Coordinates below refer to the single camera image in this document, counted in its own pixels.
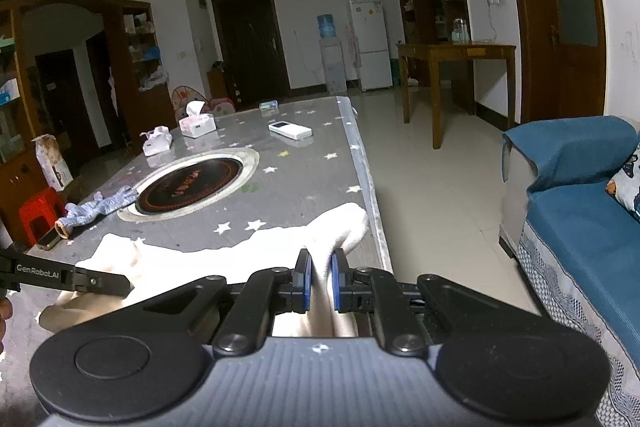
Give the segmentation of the person's left hand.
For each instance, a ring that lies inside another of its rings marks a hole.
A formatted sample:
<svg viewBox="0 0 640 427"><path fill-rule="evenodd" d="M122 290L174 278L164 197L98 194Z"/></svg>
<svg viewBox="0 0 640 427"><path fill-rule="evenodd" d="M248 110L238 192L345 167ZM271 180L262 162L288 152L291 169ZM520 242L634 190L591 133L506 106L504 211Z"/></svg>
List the person's left hand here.
<svg viewBox="0 0 640 427"><path fill-rule="evenodd" d="M0 299L0 352L3 352L3 340L6 337L6 322L13 315L13 306L11 300L6 297Z"/></svg>

